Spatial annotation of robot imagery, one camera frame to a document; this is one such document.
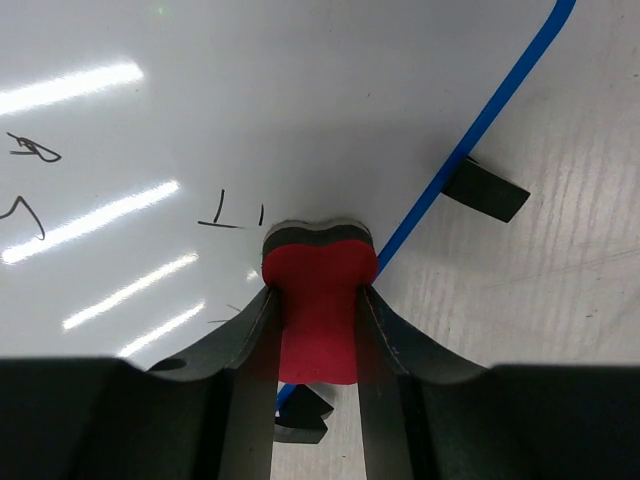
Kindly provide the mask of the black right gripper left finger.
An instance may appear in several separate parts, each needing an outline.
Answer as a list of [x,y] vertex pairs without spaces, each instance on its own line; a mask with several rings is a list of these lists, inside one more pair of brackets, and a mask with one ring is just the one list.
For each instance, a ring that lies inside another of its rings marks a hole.
[[266,479],[280,303],[234,318],[142,370],[115,358],[1,363],[5,479]]

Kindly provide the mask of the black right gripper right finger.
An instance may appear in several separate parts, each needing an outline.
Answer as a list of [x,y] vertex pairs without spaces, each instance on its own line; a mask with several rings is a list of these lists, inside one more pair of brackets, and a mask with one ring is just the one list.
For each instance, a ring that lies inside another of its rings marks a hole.
[[446,349],[370,287],[355,349],[371,479],[635,479],[635,366],[498,365]]

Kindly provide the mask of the red bone-shaped eraser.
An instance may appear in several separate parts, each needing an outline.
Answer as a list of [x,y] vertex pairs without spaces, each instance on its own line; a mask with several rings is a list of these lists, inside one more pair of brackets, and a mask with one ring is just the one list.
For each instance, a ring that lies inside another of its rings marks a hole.
[[279,380],[352,385],[357,381],[354,324],[358,289],[378,260],[369,230],[338,218],[288,220],[262,247],[262,278],[278,291],[283,315]]

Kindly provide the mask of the blue-framed whiteboard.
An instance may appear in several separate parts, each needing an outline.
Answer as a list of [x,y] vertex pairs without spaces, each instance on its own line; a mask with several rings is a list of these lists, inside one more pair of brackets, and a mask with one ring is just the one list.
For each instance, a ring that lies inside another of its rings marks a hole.
[[363,222],[389,260],[570,1],[5,1],[1,454],[190,410],[154,364],[263,288],[284,220]]

